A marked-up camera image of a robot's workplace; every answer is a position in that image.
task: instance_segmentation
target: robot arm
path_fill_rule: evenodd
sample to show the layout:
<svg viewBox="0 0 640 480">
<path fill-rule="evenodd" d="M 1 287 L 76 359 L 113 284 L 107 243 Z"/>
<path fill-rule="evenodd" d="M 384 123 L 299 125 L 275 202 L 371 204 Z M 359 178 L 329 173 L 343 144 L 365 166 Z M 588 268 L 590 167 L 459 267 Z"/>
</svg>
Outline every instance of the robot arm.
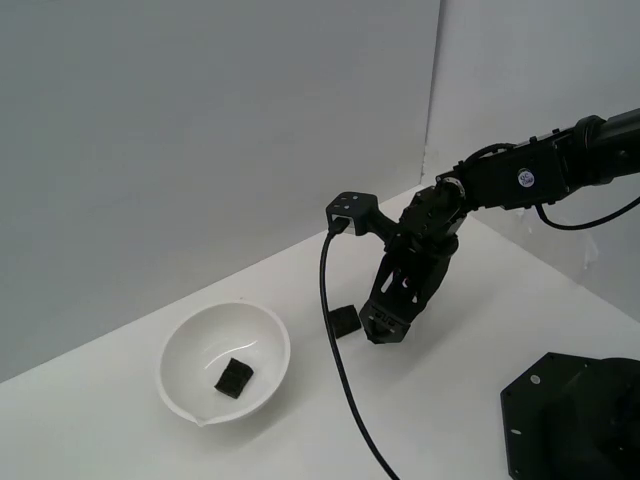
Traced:
<svg viewBox="0 0 640 480">
<path fill-rule="evenodd" d="M 442 283 L 458 248 L 456 232 L 469 212 L 533 206 L 552 224 L 543 204 L 638 172 L 640 109 L 607 121 L 587 117 L 573 128 L 520 145 L 486 147 L 438 176 L 435 186 L 416 193 L 398 223 L 378 210 L 375 196 L 342 193 L 326 209 L 329 224 L 346 218 L 352 233 L 371 232 L 385 244 L 371 295 L 360 311 L 368 338 L 374 343 L 402 341 Z M 640 199 L 620 213 L 638 203 Z"/>
</svg>

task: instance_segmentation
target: white backdrop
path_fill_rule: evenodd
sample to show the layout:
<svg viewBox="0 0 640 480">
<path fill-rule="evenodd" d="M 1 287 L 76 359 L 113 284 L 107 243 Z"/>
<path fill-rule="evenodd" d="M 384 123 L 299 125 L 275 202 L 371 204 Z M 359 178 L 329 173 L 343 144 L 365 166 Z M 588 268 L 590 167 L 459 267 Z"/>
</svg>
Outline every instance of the white backdrop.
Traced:
<svg viewBox="0 0 640 480">
<path fill-rule="evenodd" d="M 638 18 L 636 0 L 443 0 L 423 183 L 487 144 L 640 107 Z M 640 176 L 628 177 L 547 210 L 580 223 L 638 195 Z M 588 233 L 551 230 L 535 212 L 476 217 L 640 319 L 640 209 Z"/>
<path fill-rule="evenodd" d="M 438 9 L 0 0 L 0 381 L 417 185 Z"/>
</svg>

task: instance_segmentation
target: table surface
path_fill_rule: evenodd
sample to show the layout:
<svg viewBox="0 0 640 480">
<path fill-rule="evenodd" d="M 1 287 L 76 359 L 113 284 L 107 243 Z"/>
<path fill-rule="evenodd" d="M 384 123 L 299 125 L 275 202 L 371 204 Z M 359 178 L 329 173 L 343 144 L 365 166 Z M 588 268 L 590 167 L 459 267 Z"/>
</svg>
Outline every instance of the table surface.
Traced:
<svg viewBox="0 0 640 480">
<path fill-rule="evenodd" d="M 398 216 L 413 191 L 383 204 Z M 351 418 L 318 297 L 324 234 L 0 384 L 0 471 L 22 479 L 385 478 Z M 640 359 L 640 324 L 473 219 L 401 344 L 340 340 L 361 413 L 400 477 L 507 480 L 499 393 L 548 351 Z M 331 308 L 366 300 L 374 237 L 338 237 Z M 292 343 L 258 413 L 199 428 L 156 393 L 167 335 L 210 304 L 277 312 Z"/>
</svg>

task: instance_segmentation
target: white bowl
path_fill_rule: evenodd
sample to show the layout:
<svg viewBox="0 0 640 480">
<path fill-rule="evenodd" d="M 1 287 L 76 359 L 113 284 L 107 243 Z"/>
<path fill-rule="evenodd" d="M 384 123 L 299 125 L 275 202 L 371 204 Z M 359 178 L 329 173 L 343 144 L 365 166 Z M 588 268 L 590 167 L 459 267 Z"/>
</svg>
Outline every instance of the white bowl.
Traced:
<svg viewBox="0 0 640 480">
<path fill-rule="evenodd" d="M 214 305 L 169 337 L 158 366 L 158 391 L 173 412 L 199 426 L 228 422 L 269 400 L 290 356 L 289 335 L 275 313 L 245 301 Z M 254 371 L 235 400 L 214 388 L 231 357 Z"/>
</svg>

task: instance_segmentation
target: sticker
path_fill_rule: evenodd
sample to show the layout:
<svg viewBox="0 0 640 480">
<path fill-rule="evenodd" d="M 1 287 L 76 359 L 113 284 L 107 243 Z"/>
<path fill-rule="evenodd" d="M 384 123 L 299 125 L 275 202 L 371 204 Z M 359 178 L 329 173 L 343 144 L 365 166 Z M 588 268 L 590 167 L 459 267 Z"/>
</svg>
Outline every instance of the sticker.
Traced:
<svg viewBox="0 0 640 480">
<path fill-rule="evenodd" d="M 518 172 L 518 183 L 524 188 L 533 187 L 533 184 L 536 183 L 536 177 L 533 176 L 531 170 L 523 168 Z"/>
</svg>

